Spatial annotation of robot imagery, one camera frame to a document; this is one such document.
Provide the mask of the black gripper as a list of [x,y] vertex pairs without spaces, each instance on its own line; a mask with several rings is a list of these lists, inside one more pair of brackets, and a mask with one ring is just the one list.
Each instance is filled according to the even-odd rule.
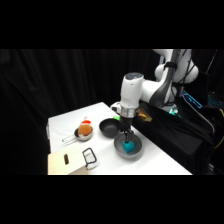
[[132,121],[133,121],[132,118],[120,117],[120,123],[124,130],[125,135],[125,143],[128,143],[129,141],[132,140],[133,136],[133,131],[131,130]]

